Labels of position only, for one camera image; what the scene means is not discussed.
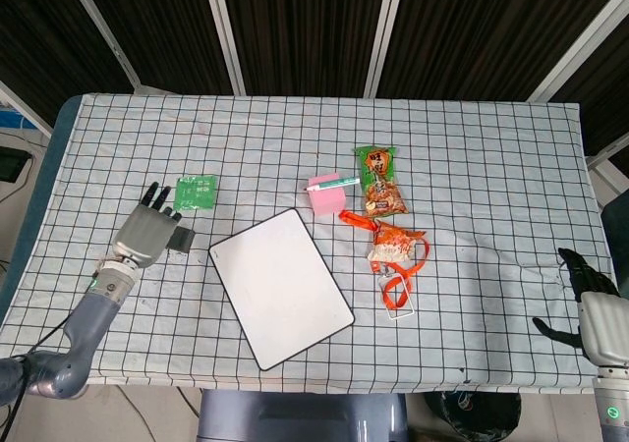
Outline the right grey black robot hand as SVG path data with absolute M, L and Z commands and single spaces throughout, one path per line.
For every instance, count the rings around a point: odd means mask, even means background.
M 578 252 L 560 248 L 558 254 L 569 273 L 578 307 L 579 331 L 555 330 L 538 317 L 533 324 L 550 340 L 582 350 L 584 357 L 597 367 L 626 368 L 628 336 L 621 327 L 628 323 L 628 300 Z

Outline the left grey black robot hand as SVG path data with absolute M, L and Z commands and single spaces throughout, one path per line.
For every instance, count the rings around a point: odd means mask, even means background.
M 131 260 L 137 268 L 148 268 L 161 256 L 173 236 L 181 214 L 164 203 L 171 188 L 153 182 L 129 215 L 113 242 L 115 256 Z

